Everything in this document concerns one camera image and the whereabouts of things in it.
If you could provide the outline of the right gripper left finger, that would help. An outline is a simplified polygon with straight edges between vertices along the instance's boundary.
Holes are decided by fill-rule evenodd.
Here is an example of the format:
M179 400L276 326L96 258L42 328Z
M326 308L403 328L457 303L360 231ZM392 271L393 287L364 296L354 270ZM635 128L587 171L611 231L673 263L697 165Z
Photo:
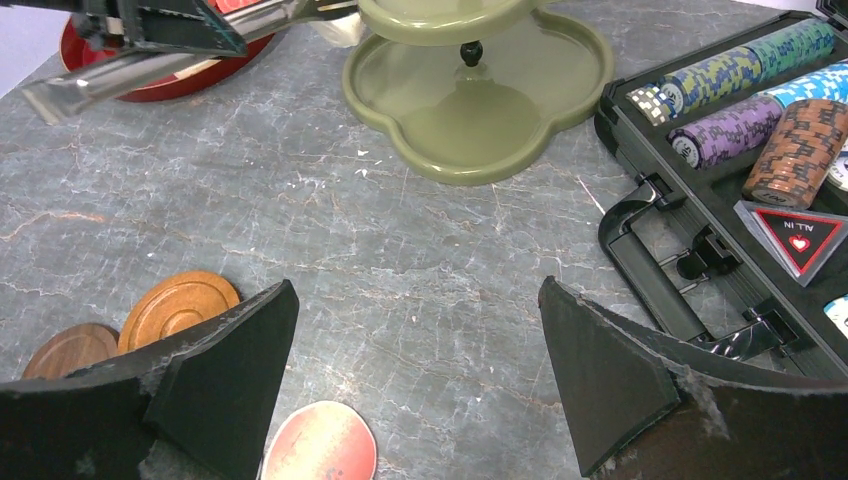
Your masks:
M172 447L222 479L254 478L298 313L282 281L66 377L3 384L2 477L139 479Z

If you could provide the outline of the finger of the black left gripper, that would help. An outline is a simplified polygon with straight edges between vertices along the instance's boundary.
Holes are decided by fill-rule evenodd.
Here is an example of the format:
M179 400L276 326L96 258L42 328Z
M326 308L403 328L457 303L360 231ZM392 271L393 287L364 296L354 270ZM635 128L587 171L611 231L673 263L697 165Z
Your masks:
M206 1L83 1L71 15L95 50L243 56L247 41Z

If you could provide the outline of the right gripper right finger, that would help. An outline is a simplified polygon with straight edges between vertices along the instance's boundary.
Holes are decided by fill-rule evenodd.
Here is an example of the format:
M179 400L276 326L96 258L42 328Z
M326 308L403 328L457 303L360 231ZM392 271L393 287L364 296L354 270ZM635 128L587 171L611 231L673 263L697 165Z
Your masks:
M847 385L730 360L546 278L545 340L587 479L843 479Z

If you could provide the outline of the metal tongs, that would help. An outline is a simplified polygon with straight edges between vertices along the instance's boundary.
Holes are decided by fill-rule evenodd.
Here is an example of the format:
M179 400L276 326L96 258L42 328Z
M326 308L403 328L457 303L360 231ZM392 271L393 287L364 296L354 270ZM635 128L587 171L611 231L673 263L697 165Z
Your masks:
M296 23L331 21L358 10L356 1L260 1L224 16L250 42ZM122 53L63 76L21 88L30 106L48 124L78 115L102 101L210 59L190 53Z

